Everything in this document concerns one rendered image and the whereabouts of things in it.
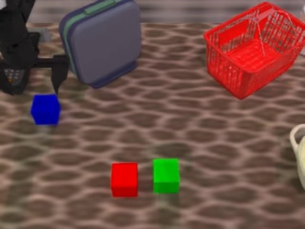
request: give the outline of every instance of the cube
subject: cube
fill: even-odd
[[[36,94],[30,114],[36,125],[58,125],[61,105],[56,94]]]
[[[138,164],[137,163],[112,164],[111,191],[113,197],[138,196]]]
[[[179,193],[180,171],[178,159],[154,159],[153,191],[158,194]]]

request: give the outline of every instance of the floor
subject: floor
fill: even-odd
[[[62,53],[57,25],[42,55]],[[239,101],[206,72],[207,23],[143,24],[140,66],[101,90],[60,88],[61,123],[37,127],[32,96],[0,94],[0,229],[304,229],[290,129],[305,123],[305,59]],[[177,157],[179,196],[155,196],[152,159]],[[110,165],[139,163],[139,197],[113,199]]]
[[[31,22],[60,22],[65,14],[95,0],[38,0]],[[220,23],[263,0],[135,0],[142,22]],[[304,0],[269,0],[299,17]]]

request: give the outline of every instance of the black object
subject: black object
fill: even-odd
[[[67,79],[69,58],[54,55],[53,58],[38,58],[40,34],[28,32],[26,22],[35,0],[7,0],[7,7],[0,10],[0,89],[7,94],[21,94],[28,82],[31,68],[51,68],[51,81],[55,93]],[[19,83],[12,83],[4,69],[24,70]]]

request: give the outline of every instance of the plastic basket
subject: plastic basket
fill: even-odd
[[[244,99],[288,70],[305,45],[305,24],[269,2],[204,33],[208,73]]]

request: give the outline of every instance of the mug handle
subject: mug handle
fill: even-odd
[[[291,131],[290,131],[290,144],[292,146],[292,149],[294,150],[294,153],[297,154],[297,150],[298,150],[298,143],[296,143],[295,140],[295,134],[300,130],[300,129],[305,129],[305,124],[300,124],[300,125],[296,125]]]

